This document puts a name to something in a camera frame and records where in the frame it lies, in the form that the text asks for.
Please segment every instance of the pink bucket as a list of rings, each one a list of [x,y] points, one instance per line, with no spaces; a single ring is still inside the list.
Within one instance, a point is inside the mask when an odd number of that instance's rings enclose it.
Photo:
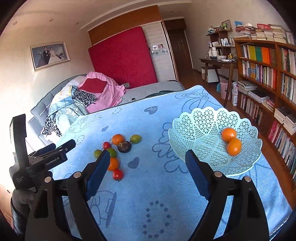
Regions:
[[[225,79],[220,79],[220,86],[221,86],[221,98],[223,100],[225,100],[226,98],[226,91],[227,91],[227,85],[228,85],[228,80],[225,80]],[[228,99],[230,100],[231,99],[231,89],[232,89],[232,86],[230,88],[230,92],[229,92],[229,96],[228,96]]]

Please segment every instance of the red pillow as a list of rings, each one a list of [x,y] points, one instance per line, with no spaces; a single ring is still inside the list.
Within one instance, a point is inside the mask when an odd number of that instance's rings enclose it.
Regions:
[[[91,93],[103,93],[106,84],[107,84],[106,81],[102,81],[97,78],[94,78],[94,79],[88,78],[79,89],[85,90]]]

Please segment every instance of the groom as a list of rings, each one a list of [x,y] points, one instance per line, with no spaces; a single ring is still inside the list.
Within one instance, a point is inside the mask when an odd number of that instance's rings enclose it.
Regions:
[[[47,50],[46,46],[44,47],[43,58],[45,60],[45,63],[48,64],[49,59],[50,59],[50,52]]]

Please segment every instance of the metal screw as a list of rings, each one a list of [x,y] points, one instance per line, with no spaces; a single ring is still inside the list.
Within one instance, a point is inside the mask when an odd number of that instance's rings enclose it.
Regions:
[[[222,173],[221,172],[214,172],[215,177],[222,177]]]
[[[73,177],[75,177],[75,178],[79,178],[79,177],[81,177],[81,172],[75,172],[75,173],[73,174]]]
[[[44,181],[45,181],[46,183],[50,182],[51,180],[52,180],[51,177],[46,177],[46,178],[44,179]]]
[[[244,179],[245,179],[247,182],[252,181],[252,179],[251,179],[249,176],[245,176]]]

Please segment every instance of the white storage box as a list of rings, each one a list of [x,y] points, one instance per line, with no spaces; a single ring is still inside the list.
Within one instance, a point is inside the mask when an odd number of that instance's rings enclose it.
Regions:
[[[202,79],[203,80],[205,79],[205,68],[204,67],[202,67]],[[208,83],[219,82],[214,68],[208,69],[207,82]]]

